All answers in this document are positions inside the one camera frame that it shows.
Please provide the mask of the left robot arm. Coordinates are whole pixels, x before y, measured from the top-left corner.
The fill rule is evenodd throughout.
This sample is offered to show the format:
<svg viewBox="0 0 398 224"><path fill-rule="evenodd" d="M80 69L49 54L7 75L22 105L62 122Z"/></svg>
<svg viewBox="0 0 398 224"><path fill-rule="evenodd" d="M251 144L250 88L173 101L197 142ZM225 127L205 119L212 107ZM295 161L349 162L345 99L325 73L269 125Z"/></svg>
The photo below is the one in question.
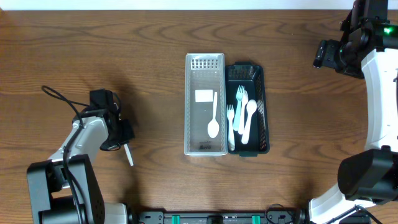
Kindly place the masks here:
<svg viewBox="0 0 398 224"><path fill-rule="evenodd" d="M99 151L123 148L130 165L130 122L121 119L121 100L110 90L90 91L90 102L77 111L72 130L47 160L27 169L34 223L137 223L124 203L106 203L92 163Z"/></svg>

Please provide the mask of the white spoon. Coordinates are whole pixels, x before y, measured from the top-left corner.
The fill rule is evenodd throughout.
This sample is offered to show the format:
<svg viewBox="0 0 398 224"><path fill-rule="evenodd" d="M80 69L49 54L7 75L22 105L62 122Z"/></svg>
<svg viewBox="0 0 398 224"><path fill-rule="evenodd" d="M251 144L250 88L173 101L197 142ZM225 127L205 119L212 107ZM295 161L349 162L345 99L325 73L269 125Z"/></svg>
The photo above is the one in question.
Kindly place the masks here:
<svg viewBox="0 0 398 224"><path fill-rule="evenodd" d="M242 138L241 138L241 143L242 144L248 144L248 142L249 142L249 135L250 135L250 129L251 129L251 119L252 119L253 114L257 110L257 102L256 102L256 100L249 100L247 105L246 105L246 109L247 109L248 117L247 117L246 124L245 124L245 127L244 127L243 135L242 135Z"/></svg>
<svg viewBox="0 0 398 224"><path fill-rule="evenodd" d="M218 94L217 92L214 92L214 97L213 97L213 116L211 121L208 123L208 135L210 138L214 139L217 137L219 133L220 126L216 120L216 112L217 112L217 105L218 105Z"/></svg>
<svg viewBox="0 0 398 224"><path fill-rule="evenodd" d="M126 156L127 156L128 161L129 161L129 165L133 166L134 165L134 161L133 161L133 158L132 158L131 150L129 148L129 144L125 144L124 145L124 150L126 152Z"/></svg>

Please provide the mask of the mint green plastic fork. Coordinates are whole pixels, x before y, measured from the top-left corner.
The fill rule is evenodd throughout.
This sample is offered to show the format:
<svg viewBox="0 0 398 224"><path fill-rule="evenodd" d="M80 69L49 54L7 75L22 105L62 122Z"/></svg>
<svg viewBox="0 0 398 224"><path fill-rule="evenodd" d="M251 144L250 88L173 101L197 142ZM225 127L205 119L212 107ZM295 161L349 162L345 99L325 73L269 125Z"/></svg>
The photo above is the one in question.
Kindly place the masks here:
<svg viewBox="0 0 398 224"><path fill-rule="evenodd" d="M241 104L243 100L243 93L244 93L244 87L242 85L238 86L237 92L236 92L236 100L237 100L237 105L236 105L236 112L234 116L234 121L233 121L233 130L237 131L239 129L239 120L241 116Z"/></svg>

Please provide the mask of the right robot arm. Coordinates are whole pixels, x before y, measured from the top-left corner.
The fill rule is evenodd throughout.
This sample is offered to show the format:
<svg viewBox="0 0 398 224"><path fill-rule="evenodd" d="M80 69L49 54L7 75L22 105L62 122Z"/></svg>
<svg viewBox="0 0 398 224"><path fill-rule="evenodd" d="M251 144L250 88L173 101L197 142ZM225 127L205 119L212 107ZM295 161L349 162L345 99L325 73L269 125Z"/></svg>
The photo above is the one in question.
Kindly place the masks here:
<svg viewBox="0 0 398 224"><path fill-rule="evenodd" d="M344 159L337 183L311 199L302 223L366 223L369 207L397 201L397 26L387 0L355 0L340 40L322 40L315 68L363 79L368 101L364 152Z"/></svg>

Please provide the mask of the white plastic fork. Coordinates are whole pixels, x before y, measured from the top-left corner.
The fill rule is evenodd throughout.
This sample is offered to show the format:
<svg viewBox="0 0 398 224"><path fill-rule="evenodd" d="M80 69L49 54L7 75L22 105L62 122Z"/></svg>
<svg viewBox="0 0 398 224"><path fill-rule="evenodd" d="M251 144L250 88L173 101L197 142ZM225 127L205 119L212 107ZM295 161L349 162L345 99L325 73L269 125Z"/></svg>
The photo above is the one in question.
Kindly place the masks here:
<svg viewBox="0 0 398 224"><path fill-rule="evenodd" d="M234 130L233 130L233 119L234 119L234 108L232 105L227 105L227 119L228 119L228 147L230 151L235 150Z"/></svg>

